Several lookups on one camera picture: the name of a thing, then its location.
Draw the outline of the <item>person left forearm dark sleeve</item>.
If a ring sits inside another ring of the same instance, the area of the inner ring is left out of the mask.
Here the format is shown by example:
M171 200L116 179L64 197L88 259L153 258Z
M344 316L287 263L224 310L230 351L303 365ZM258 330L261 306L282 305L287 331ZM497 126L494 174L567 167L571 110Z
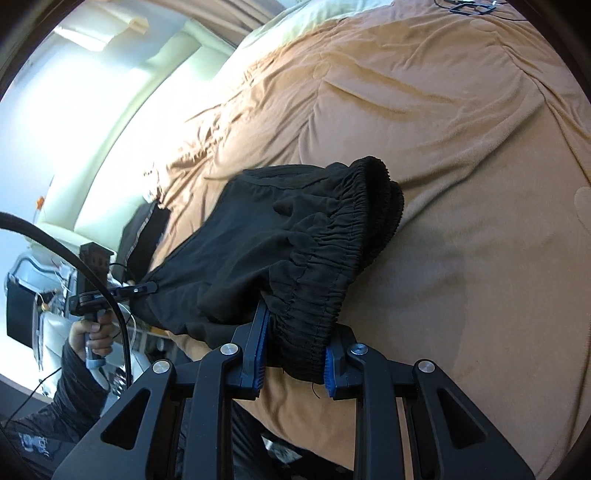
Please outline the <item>person left forearm dark sleeve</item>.
M69 344L51 403L1 424L1 464L11 479L50 479L100 419L108 393Z

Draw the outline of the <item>person left hand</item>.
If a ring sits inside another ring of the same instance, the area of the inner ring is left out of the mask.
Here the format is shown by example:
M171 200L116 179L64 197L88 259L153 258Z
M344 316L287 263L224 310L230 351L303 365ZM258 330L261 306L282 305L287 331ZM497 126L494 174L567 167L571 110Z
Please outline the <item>person left hand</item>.
M106 357L112 352L117 332L113 324L115 319L114 313L107 310L94 321L79 320L71 325L68 343L82 361L86 360L88 351L99 357Z

